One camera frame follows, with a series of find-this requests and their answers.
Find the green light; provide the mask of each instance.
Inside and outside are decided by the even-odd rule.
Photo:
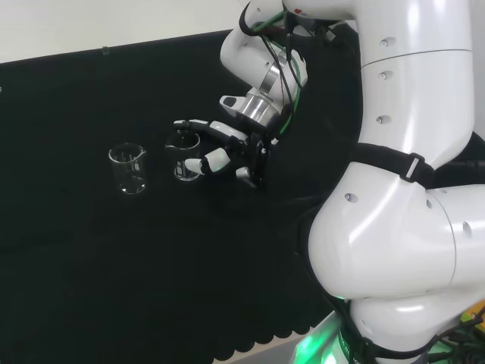
[[[309,361],[316,352],[319,351],[321,345],[324,343],[324,338],[308,336],[296,348],[296,358],[293,364],[304,364]]]
[[[335,356],[332,353],[329,353],[327,357],[321,358],[321,364],[336,364]]]

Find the robot finger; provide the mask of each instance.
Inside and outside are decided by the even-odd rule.
[[[234,140],[241,143],[248,139],[243,132],[219,121],[178,120],[174,122],[174,127],[177,130],[191,130],[194,133],[205,134],[222,146],[227,146]]]
[[[185,166],[188,170],[199,174],[212,174],[220,171],[230,162],[226,151],[222,148],[213,150],[205,155],[204,158],[186,159]]]

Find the black strap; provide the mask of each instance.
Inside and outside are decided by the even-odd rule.
[[[385,146],[358,143],[351,161],[393,172],[407,182],[418,182],[424,188],[432,187],[434,169],[416,153],[406,154]]]
[[[241,13],[241,16],[239,17],[239,28],[241,28],[241,31],[246,34],[247,36],[259,36],[260,33],[256,33],[254,30],[252,30],[250,27],[248,27],[248,24],[246,24],[246,10],[248,10],[249,2],[244,8],[244,10]]]

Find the glass beaker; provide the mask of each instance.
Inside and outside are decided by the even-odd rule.
[[[178,180],[195,180],[200,174],[188,170],[185,160],[199,158],[200,137],[198,134],[178,130],[168,138],[165,150],[169,154],[171,167]]]
[[[115,146],[108,153],[114,180],[119,191],[134,195],[146,188],[145,155],[141,146],[132,143]]]

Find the table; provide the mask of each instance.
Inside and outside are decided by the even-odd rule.
[[[219,98],[249,89],[219,61],[226,35],[0,65],[2,363],[210,363],[329,313],[296,254],[296,220],[358,138],[358,58],[302,51],[310,79],[266,190],[233,170],[180,184],[164,154],[171,123],[230,123]],[[108,160],[127,141],[149,152],[135,199],[116,194]]]

